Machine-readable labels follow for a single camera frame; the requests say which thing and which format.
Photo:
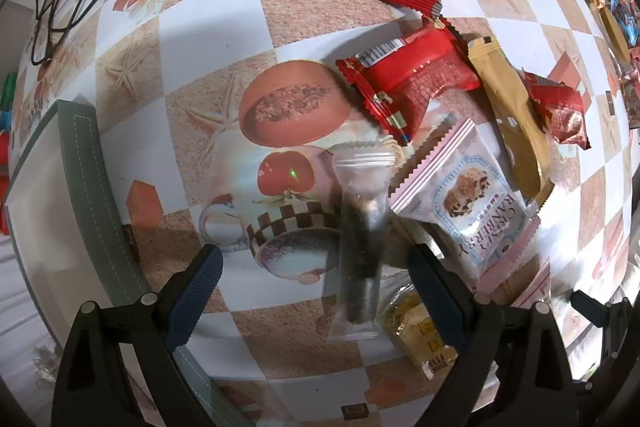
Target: cranberry cookie package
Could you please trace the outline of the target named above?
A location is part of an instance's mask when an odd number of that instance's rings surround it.
[[[391,196],[401,217],[452,238],[468,284],[491,293],[518,266],[540,220],[529,217],[471,119],[459,121]]]

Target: cookie image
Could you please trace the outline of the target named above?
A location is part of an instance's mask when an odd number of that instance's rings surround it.
[[[474,201],[484,198],[488,187],[489,179],[486,172],[471,167],[458,176],[456,185],[445,197],[444,208],[451,217],[470,214]]]

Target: barcode label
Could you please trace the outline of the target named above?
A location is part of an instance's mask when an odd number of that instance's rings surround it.
[[[402,48],[402,46],[404,46],[404,41],[402,39],[393,39],[392,41],[380,44],[379,46],[365,52],[357,53],[354,57],[365,68],[370,68],[383,58],[391,55],[394,51]]]

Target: tablecloth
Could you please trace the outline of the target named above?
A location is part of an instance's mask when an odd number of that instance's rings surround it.
[[[546,76],[566,52],[580,72],[591,148],[549,141],[556,189],[530,246],[551,259],[570,345],[587,324],[567,292],[606,301],[626,269],[630,133],[606,41],[584,0],[442,0],[442,13],[465,38],[496,35],[516,68]],[[383,139],[335,60],[420,24],[379,0],[100,0],[49,68],[31,66],[29,48],[22,58],[13,163],[56,98],[95,105],[152,288],[204,241],[222,248],[222,279],[188,349],[260,425],[408,426],[436,391],[385,336],[325,341],[340,197],[332,152]],[[438,105],[471,117],[508,164],[482,93],[451,90]]]

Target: gold snack package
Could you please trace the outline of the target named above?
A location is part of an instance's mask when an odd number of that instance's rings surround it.
[[[600,17],[611,41],[614,55],[623,66],[629,66],[631,64],[631,56],[626,45],[625,35],[620,29],[618,21],[607,7],[600,10]]]
[[[518,188],[526,200],[535,198],[548,180],[551,159],[527,88],[495,36],[472,41],[469,60],[482,79],[494,110]]]
[[[427,378],[447,376],[458,354],[442,341],[413,285],[404,286],[392,298],[381,324]]]

